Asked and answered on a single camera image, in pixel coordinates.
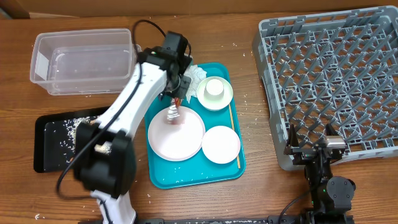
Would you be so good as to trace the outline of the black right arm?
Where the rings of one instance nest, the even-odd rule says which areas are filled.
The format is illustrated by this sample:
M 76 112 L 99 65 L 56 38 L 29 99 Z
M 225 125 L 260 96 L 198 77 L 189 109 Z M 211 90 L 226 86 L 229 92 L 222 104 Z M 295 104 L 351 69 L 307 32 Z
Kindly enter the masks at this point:
M 356 185 L 351 179 L 334 176 L 331 162 L 342 159 L 347 144 L 333 128 L 327 124 L 326 135 L 312 147 L 301 147 L 293 124 L 289 128 L 284 154 L 294 157 L 294 165 L 303 165 L 309 190 L 292 200 L 278 216 L 278 223 L 318 223 L 354 224 L 354 218 L 346 214 L 352 208 Z M 296 202 L 311 196 L 312 208 L 300 215 L 288 218 L 284 214 Z

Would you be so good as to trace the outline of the red snack wrapper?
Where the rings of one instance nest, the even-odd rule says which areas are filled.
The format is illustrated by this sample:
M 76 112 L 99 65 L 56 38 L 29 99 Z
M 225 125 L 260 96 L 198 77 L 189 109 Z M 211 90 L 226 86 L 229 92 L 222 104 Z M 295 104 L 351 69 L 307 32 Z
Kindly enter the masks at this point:
M 169 124 L 182 124 L 183 116 L 180 114 L 179 107 L 182 103 L 180 98 L 172 98 L 167 110 L 167 122 Z

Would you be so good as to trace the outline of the large white plate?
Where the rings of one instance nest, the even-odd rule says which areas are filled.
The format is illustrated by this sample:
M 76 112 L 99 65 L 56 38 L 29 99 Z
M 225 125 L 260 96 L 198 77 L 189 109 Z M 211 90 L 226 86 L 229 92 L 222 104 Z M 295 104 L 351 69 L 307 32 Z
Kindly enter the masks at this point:
M 194 156 L 201 149 L 205 124 L 198 113 L 181 106 L 180 117 L 167 121 L 168 109 L 158 112 L 149 124 L 147 138 L 151 149 L 161 158 L 178 162 Z

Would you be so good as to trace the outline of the white napkin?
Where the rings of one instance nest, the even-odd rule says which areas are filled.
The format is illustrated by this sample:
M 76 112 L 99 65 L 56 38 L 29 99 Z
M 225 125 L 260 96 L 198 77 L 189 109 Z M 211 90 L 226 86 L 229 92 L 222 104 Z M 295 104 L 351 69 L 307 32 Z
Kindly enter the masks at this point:
M 198 65 L 192 65 L 188 67 L 184 75 L 191 78 L 191 82 L 186 93 L 187 102 L 190 103 L 192 97 L 197 97 L 198 86 L 206 78 L 206 72 Z

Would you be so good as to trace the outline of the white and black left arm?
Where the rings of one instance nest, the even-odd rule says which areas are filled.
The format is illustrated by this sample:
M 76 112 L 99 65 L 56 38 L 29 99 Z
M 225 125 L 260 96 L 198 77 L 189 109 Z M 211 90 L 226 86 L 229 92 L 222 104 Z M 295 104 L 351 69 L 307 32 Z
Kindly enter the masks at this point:
M 76 129 L 73 175 L 97 200 L 103 223 L 135 222 L 128 194 L 136 173 L 133 139 L 158 96 L 185 98 L 189 48 L 183 35 L 169 31 L 161 46 L 139 52 L 134 73 L 115 102 L 94 124 Z

